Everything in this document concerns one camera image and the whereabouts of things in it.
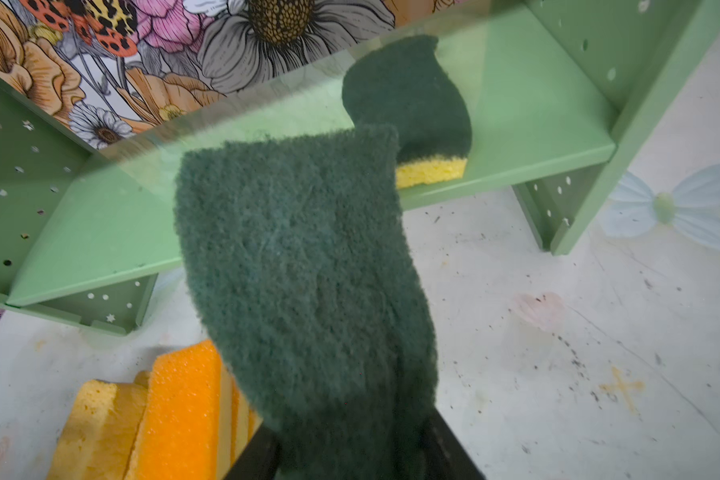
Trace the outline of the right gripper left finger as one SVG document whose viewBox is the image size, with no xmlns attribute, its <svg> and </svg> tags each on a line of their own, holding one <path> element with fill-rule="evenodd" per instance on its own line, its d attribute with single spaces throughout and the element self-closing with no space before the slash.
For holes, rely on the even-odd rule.
<svg viewBox="0 0 720 480">
<path fill-rule="evenodd" d="M 280 452 L 275 433 L 261 424 L 224 480 L 273 480 L 279 467 Z"/>
</svg>

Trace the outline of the dark green scrub sponge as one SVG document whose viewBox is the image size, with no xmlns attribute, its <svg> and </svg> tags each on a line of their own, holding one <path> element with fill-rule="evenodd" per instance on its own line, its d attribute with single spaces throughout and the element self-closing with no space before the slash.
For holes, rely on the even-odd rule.
<svg viewBox="0 0 720 480">
<path fill-rule="evenodd" d="M 403 38 L 357 60 L 343 78 L 343 106 L 356 125 L 395 128 L 396 187 L 460 179 L 472 148 L 466 102 L 436 58 L 439 39 Z"/>
<path fill-rule="evenodd" d="M 278 440 L 282 479 L 420 479 L 437 351 L 389 125 L 183 156 L 175 230 L 198 315 Z"/>
</svg>

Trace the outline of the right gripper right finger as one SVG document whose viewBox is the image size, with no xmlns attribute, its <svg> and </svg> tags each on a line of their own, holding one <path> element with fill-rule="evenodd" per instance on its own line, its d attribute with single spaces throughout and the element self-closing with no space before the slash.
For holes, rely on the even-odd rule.
<svg viewBox="0 0 720 480">
<path fill-rule="evenodd" d="M 441 414 L 435 410 L 421 434 L 426 480 L 485 480 Z"/>
</svg>

